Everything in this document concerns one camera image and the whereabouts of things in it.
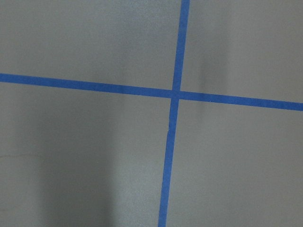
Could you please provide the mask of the blue tape line lengthwise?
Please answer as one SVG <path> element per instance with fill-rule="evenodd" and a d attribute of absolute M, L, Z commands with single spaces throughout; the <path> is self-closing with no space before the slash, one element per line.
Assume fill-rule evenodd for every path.
<path fill-rule="evenodd" d="M 179 105 L 178 94 L 181 89 L 189 8 L 190 8 L 190 1 L 188 0 L 181 1 L 179 23 L 178 23 L 176 56 L 175 56 L 174 73 L 173 73 L 173 81 L 172 81 L 172 97 L 170 100 L 169 123 L 168 123 L 162 184 L 161 184 L 161 192 L 160 192 L 160 206 L 159 206 L 159 216 L 158 216 L 159 227 L 165 227 L 167 222 L 171 171 L 173 164 L 175 135 L 177 128 L 177 120 L 178 120 L 178 105 Z"/>

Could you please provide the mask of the blue tape line crosswise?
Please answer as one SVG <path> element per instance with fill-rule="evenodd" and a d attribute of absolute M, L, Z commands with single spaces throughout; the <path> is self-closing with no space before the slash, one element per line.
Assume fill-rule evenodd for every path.
<path fill-rule="evenodd" d="M 159 88 L 134 87 L 126 85 L 95 83 L 67 79 L 43 78 L 35 76 L 23 76 L 2 73 L 0 81 L 4 83 L 15 83 L 32 86 L 56 87 L 76 90 L 87 90 L 95 92 L 107 92 L 115 94 L 127 94 L 136 96 L 150 96 L 160 98 L 177 98 L 187 101 L 200 101 L 208 103 L 220 103 L 229 105 L 245 105 L 253 107 L 285 109 L 292 111 L 302 111 L 303 104 L 298 102 L 288 102 L 270 99 L 258 99 L 240 96 L 225 96 L 207 93 L 197 93 L 189 91 L 173 91 Z"/>

